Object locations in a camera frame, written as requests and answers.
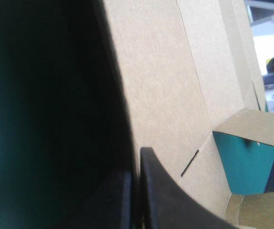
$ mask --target teal surface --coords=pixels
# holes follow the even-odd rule
[[[218,132],[213,135],[232,193],[263,193],[274,162],[274,147]]]

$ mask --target cardboard flap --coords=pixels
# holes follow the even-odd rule
[[[274,146],[274,114],[244,108],[214,131]]]

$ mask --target black curved object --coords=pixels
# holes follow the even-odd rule
[[[196,203],[173,181],[152,148],[141,149],[141,186],[146,229],[234,229]]]

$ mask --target open cardboard box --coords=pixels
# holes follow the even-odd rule
[[[232,192],[263,193],[274,162],[274,114],[259,111],[264,84],[244,2],[98,2],[136,176],[139,150],[150,146],[180,188],[219,217]]]
[[[274,114],[242,109],[213,135],[232,193],[263,193],[274,161]]]

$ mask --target cardboard panel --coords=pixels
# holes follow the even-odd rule
[[[250,76],[254,83],[255,92],[257,94],[259,105],[261,110],[265,111],[266,101],[265,101],[265,89],[264,89],[263,77],[261,75],[260,67],[259,67],[257,56],[255,53],[253,34],[250,28],[247,10],[245,8],[244,1],[241,1],[241,0],[229,0],[229,1],[231,1],[233,5],[233,10],[235,13],[237,26],[238,26],[238,31],[241,36],[244,54],[247,60],[247,67],[249,69]]]
[[[274,146],[274,114],[244,108],[214,131]]]
[[[231,0],[219,0],[219,6],[222,13],[229,47],[232,54],[232,60],[234,63],[244,105],[246,108],[258,110],[259,104],[253,86],[253,77],[251,76],[250,68],[248,65],[250,57],[244,51],[244,45],[238,27],[238,23],[241,23],[241,17],[236,17]]]
[[[213,127],[244,107],[218,0],[179,0]]]
[[[205,208],[219,217],[223,216],[230,190],[213,135],[199,149],[180,184]]]
[[[178,181],[212,131],[178,5],[174,0],[102,2],[136,155],[142,146],[153,147]]]

